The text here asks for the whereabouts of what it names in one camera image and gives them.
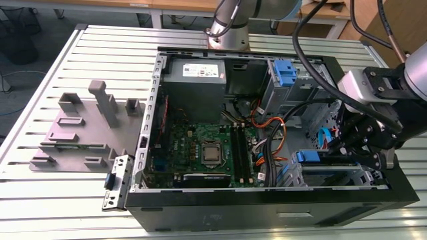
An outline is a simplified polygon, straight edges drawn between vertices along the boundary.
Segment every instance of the metal bracket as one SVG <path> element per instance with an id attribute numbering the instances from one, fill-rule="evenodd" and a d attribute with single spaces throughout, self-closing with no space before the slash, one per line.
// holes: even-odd
<path id="1" fill-rule="evenodd" d="M 278 187 L 307 187 L 303 177 L 303 166 L 298 162 L 296 153 L 292 154 L 292 159 L 287 161 L 276 177 Z"/>
<path id="2" fill-rule="evenodd" d="M 107 175 L 104 184 L 107 192 L 102 205 L 103 212 L 127 211 L 126 200 L 131 186 L 134 161 L 135 157 L 131 155 L 118 156 L 114 160 L 112 170 Z"/>
<path id="3" fill-rule="evenodd" d="M 419 100 L 420 98 L 408 90 L 394 89 L 390 82 L 386 82 L 384 79 L 398 80 L 399 72 L 403 73 L 403 66 L 399 66 L 396 69 L 382 68 L 382 67 L 367 67 L 363 70 L 368 81 L 372 86 L 374 95 L 386 100 Z"/>

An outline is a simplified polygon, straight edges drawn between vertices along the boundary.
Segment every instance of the white label sticker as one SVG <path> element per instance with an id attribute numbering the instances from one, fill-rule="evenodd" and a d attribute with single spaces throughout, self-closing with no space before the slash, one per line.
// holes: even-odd
<path id="1" fill-rule="evenodd" d="M 216 64 L 184 64 L 182 70 L 183 77 L 219 77 L 219 66 Z"/>
<path id="2" fill-rule="evenodd" d="M 259 114 L 264 114 L 264 109 L 262 109 L 259 106 L 256 107 L 256 112 L 259 112 Z"/>
<path id="3" fill-rule="evenodd" d="M 259 172 L 258 173 L 258 180 L 266 181 L 266 174 Z"/>
<path id="4" fill-rule="evenodd" d="M 148 8 L 148 4 L 140 4 L 140 3 L 130 3 L 131 7 L 143 7 Z"/>

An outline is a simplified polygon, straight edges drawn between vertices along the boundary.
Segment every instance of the blue drive bay latch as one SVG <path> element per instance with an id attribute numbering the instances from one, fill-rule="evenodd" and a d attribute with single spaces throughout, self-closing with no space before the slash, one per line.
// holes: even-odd
<path id="1" fill-rule="evenodd" d="M 274 61 L 275 73 L 279 77 L 279 83 L 282 87 L 291 87 L 296 81 L 298 70 L 294 67 L 290 60 Z"/>

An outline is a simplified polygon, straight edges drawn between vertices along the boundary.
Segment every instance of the ram slot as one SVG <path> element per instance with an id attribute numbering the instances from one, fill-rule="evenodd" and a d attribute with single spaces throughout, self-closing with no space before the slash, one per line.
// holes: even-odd
<path id="1" fill-rule="evenodd" d="M 242 176 L 242 159 L 240 159 L 240 150 L 239 150 L 239 138 L 238 138 L 238 128 L 231 127 L 230 129 L 230 138 L 231 138 L 231 154 L 234 162 L 234 179 L 238 183 L 243 183 L 244 179 Z"/>
<path id="2" fill-rule="evenodd" d="M 254 180 L 251 178 L 248 142 L 247 142 L 244 127 L 238 128 L 238 141 L 239 141 L 239 153 L 240 153 L 240 164 L 242 164 L 242 177 L 246 183 L 252 183 Z"/>

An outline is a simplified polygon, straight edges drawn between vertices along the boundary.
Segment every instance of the blue plastic tab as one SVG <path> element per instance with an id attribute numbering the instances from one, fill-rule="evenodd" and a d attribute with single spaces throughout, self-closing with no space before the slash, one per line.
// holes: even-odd
<path id="1" fill-rule="evenodd" d="M 278 175 L 278 177 L 275 178 L 276 182 L 280 181 L 280 179 L 282 179 L 283 176 L 286 175 L 288 169 L 290 169 L 290 165 L 287 164 L 287 165 L 282 168 L 282 170 L 280 170 L 280 172 L 279 172 L 279 175 Z"/>
<path id="2" fill-rule="evenodd" d="M 326 137 L 326 143 L 332 141 L 332 135 L 331 131 L 327 127 L 320 127 L 319 133 L 318 133 L 318 143 L 319 143 L 319 148 L 323 147 L 324 144 L 324 137 Z"/>
<path id="3" fill-rule="evenodd" d="M 275 73 L 279 77 L 279 83 L 282 87 L 291 87 L 296 81 L 298 70 L 292 66 L 288 60 L 275 60 L 274 61 Z"/>
<path id="4" fill-rule="evenodd" d="M 298 160 L 298 162 L 300 163 L 300 162 L 304 162 L 304 155 L 302 154 L 302 152 L 296 152 L 296 160 Z"/>
<path id="5" fill-rule="evenodd" d="M 318 162 L 320 162 L 318 151 L 315 151 L 315 150 L 302 150 L 299 152 L 304 157 L 304 162 L 306 163 L 318 163 Z"/>

